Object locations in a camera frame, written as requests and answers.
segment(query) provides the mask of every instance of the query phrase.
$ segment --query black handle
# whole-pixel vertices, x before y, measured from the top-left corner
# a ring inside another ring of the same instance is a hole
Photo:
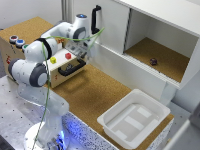
[[[86,62],[83,61],[82,59],[77,59],[77,61],[80,63],[79,65],[77,65],[77,66],[75,66],[75,67],[73,67],[73,68],[71,68],[71,69],[67,69],[67,68],[66,68],[65,71],[63,71],[63,70],[61,69],[61,67],[60,67],[60,68],[58,68],[58,72],[59,72],[62,76],[65,76],[65,77],[66,77],[66,76],[68,76],[68,75],[74,73],[75,71],[77,71],[78,69],[80,69],[80,68],[82,68],[82,67],[84,67],[84,66],[86,65]]]
[[[94,8],[92,10],[92,34],[96,34],[97,32],[99,32],[99,29],[96,28],[96,12],[101,10],[101,7],[96,5],[96,8]]]

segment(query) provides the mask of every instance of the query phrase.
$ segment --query cable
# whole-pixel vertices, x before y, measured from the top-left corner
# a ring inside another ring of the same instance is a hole
[[[89,39],[92,39],[93,37],[95,37],[94,41],[92,42],[92,44],[89,46],[88,50],[90,50],[92,48],[92,46],[94,45],[96,39],[99,37],[99,35],[103,32],[105,28],[102,28],[98,33],[94,34],[93,36],[91,37],[88,37],[88,38],[85,38],[85,39],[70,39],[70,38],[65,38],[65,37],[60,37],[60,36],[50,36],[50,37],[47,37],[46,39],[49,39],[49,38],[61,38],[61,39],[67,39],[67,40],[73,40],[73,41],[85,41],[85,40],[89,40]],[[44,113],[43,113],[43,116],[42,116],[42,120],[40,122],[40,125],[39,125],[39,128],[38,128],[38,131],[37,131],[37,134],[36,134],[36,137],[35,137],[35,140],[34,140],[34,144],[33,144],[33,147],[32,147],[32,150],[34,149],[35,147],[35,143],[37,141],[37,138],[38,138],[38,135],[39,135],[39,132],[40,132],[40,128],[41,128],[41,125],[42,125],[42,122],[44,120],[44,117],[45,117],[45,114],[46,114],[46,110],[47,110],[47,104],[48,104],[48,99],[49,99],[49,89],[50,89],[50,78],[49,78],[49,67],[48,67],[48,63],[47,63],[47,57],[46,57],[46,54],[45,54],[45,49],[44,49],[44,43],[42,42],[42,50],[43,50],[43,55],[44,55],[44,58],[45,58],[45,63],[46,63],[46,67],[47,67],[47,80],[48,80],[48,88],[47,88],[47,98],[46,98],[46,102],[45,102],[45,110],[44,110]]]

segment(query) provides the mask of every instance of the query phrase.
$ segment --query yellow object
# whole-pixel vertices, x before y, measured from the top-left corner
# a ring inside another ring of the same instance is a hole
[[[51,58],[50,58],[50,62],[51,62],[52,64],[55,64],[55,63],[56,63],[56,58],[55,58],[55,57],[51,57]]]

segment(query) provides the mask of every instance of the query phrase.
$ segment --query white plastic bin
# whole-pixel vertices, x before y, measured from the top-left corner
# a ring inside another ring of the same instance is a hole
[[[135,89],[97,120],[105,133],[118,144],[126,149],[135,149],[169,113],[169,108]]]

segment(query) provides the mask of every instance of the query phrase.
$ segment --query wooden countertop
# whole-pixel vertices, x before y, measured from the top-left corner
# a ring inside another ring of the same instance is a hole
[[[11,35],[18,35],[30,44],[52,26],[36,17],[1,31],[0,36],[9,41]],[[85,70],[52,90],[66,99],[72,113],[119,149],[123,149],[104,133],[97,118],[127,95],[131,89],[92,65],[87,65]],[[146,149],[172,119],[173,115],[169,115],[137,150]]]

